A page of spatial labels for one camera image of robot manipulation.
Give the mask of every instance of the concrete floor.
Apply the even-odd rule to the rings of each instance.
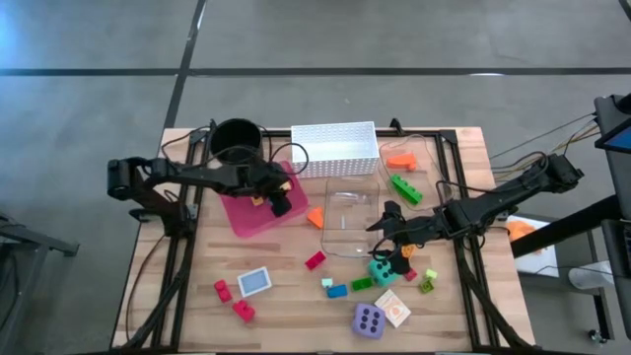
[[[177,68],[195,0],[0,2],[0,68]],[[616,0],[217,0],[207,4],[191,67],[616,67],[631,63],[631,22]],[[247,117],[269,127],[398,117],[409,126],[482,126],[489,154],[629,92],[630,76],[188,78],[176,127]],[[0,77],[0,210],[81,243],[53,255],[29,313],[25,353],[106,349],[137,224],[105,195],[108,159],[156,154],[172,77]],[[495,164],[547,150],[579,125]],[[524,212],[562,217],[612,193],[591,141],[568,153],[586,178]],[[546,348],[593,347],[572,316],[585,296],[525,288]],[[558,336],[550,334],[563,328]]]

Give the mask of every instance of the pink tray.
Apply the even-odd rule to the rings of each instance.
[[[280,162],[285,172],[292,173],[288,162]],[[292,209],[281,217],[272,213],[271,206],[265,201],[259,206],[254,206],[250,197],[230,197],[220,195],[221,201],[228,214],[228,220],[237,237],[248,238],[264,232],[274,226],[303,214],[309,206],[309,200],[300,186],[295,175],[289,175],[292,181],[292,189],[287,192],[287,197],[292,203]]]

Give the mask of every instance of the blue block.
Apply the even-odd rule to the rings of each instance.
[[[392,281],[401,277],[401,275],[392,270],[390,262],[385,260],[371,260],[371,262],[368,263],[368,272],[381,287],[386,287]]]
[[[326,295],[328,298],[346,297],[348,296],[348,291],[346,290],[346,285],[337,285],[327,288]]]

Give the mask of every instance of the wooden table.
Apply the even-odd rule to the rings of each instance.
[[[189,129],[167,129],[163,142],[182,136],[188,131]],[[482,130],[478,127],[456,128],[456,132],[467,183],[482,188],[494,187]],[[287,141],[289,138],[275,138],[273,143],[278,146]],[[380,146],[388,142],[393,142],[391,145],[395,146],[401,142],[401,138],[380,138],[379,141]],[[185,140],[169,147],[168,153],[172,159],[183,161],[186,150],[184,142]],[[424,194],[421,205],[416,208],[437,205],[438,196],[433,181],[440,175],[431,160],[433,157],[438,162],[434,143],[429,139],[425,142],[423,138],[411,138],[404,146],[392,146],[384,147],[384,156],[410,150],[416,154],[420,172],[402,174]],[[289,160],[290,157],[291,151],[286,149],[279,153],[276,160]],[[452,169],[453,162],[450,158],[448,161]],[[379,171],[372,176],[371,184],[369,183],[375,187],[375,191],[379,191],[379,211],[375,210],[375,214],[379,215],[385,201],[400,201],[398,196],[391,194],[385,178],[385,168],[380,166]],[[301,180],[311,206],[326,205],[326,182],[326,178]],[[177,185],[164,184],[159,188],[177,192]],[[403,210],[406,216],[431,213],[411,211],[405,207]],[[371,221],[364,218],[363,223],[372,223],[379,215]],[[341,235],[336,235],[339,231],[329,231],[332,234],[326,235],[325,248],[328,251],[343,251],[346,256],[352,255],[347,252],[349,248],[346,243],[352,240],[350,243],[356,246],[367,238],[365,232],[352,230],[356,225],[362,225],[362,221],[347,221],[347,230]],[[159,222],[145,224],[140,230],[113,346],[124,343],[125,306],[129,289],[140,264],[162,233],[162,224]],[[319,268],[308,271],[304,262],[321,249],[320,238],[322,230],[314,228],[305,216],[296,217],[250,239],[237,238],[230,228],[218,195],[206,189],[200,210],[179,350],[393,352],[470,349],[452,242],[430,242],[414,253],[411,258],[414,269],[423,273],[427,268],[432,268],[439,273],[435,282],[436,289],[423,295],[417,288],[420,279],[407,282],[401,277],[395,281],[390,289],[407,305],[412,315],[397,329],[388,324],[381,340],[370,340],[353,334],[350,324],[354,308],[359,302],[372,304],[386,289],[373,288],[350,293],[347,298],[327,299],[320,285],[322,277],[332,277],[335,284],[349,285],[350,281],[367,276],[366,265],[369,259],[330,255]],[[131,303],[132,333],[156,304],[167,249],[168,241],[165,239],[158,246],[139,281]],[[518,334],[533,343],[526,303],[506,233],[500,229],[490,230],[486,235],[482,254],[491,298]],[[269,270],[273,287],[247,298],[256,309],[256,316],[252,323],[244,324],[229,305],[220,302],[213,283],[225,279],[234,298],[239,300],[241,293],[237,276],[261,266],[266,266]],[[485,343],[484,320],[477,302],[475,309]],[[165,342],[171,334],[172,316],[173,310],[167,315],[163,336]]]

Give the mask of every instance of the red lego brick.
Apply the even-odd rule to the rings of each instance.
[[[418,275],[418,274],[416,273],[416,271],[414,271],[414,269],[413,269],[413,268],[410,268],[410,270],[409,270],[409,271],[408,271],[405,275],[403,275],[403,277],[405,277],[405,279],[406,279],[407,281],[412,281],[412,280],[414,280],[414,278],[416,277],[416,275]]]
[[[318,251],[315,253],[314,256],[312,256],[309,260],[305,262],[305,265],[307,266],[307,269],[313,270],[318,265],[320,265],[325,259],[326,259],[326,256],[324,256],[324,253],[322,251]]]
[[[233,311],[245,322],[249,322],[254,318],[254,308],[247,305],[247,302],[240,300],[233,304]]]
[[[215,290],[217,291],[217,296],[219,296],[222,303],[226,303],[233,299],[233,295],[230,293],[230,290],[226,285],[226,281],[219,280],[215,282]]]

